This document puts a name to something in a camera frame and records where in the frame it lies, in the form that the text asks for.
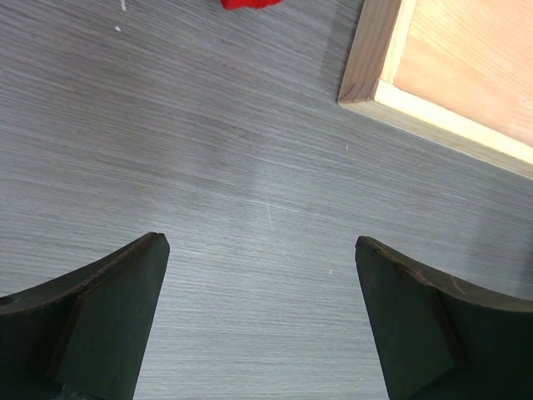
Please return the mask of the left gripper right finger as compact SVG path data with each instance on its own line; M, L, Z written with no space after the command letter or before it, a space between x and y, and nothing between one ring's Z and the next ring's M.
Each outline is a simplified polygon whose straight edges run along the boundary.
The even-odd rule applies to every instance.
M356 269L390 399L530 399L532 302L359 237Z

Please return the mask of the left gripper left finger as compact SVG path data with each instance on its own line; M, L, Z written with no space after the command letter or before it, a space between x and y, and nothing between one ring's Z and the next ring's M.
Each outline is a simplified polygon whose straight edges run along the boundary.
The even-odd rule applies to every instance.
M131 399L170 254L150 232L1 298L3 399Z

